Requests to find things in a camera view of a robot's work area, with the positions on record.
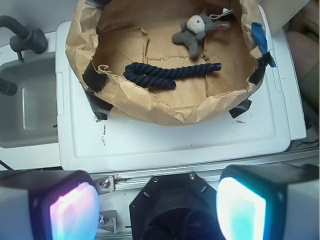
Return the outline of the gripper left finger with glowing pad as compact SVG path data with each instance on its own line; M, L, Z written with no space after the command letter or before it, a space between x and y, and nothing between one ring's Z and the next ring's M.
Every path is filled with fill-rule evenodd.
M98 192L83 170L0 173L2 240L93 240L99 217Z

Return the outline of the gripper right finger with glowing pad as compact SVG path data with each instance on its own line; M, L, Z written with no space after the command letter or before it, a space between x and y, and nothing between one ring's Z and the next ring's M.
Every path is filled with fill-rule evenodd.
M227 240L318 240L320 168L229 165L220 175L216 212Z

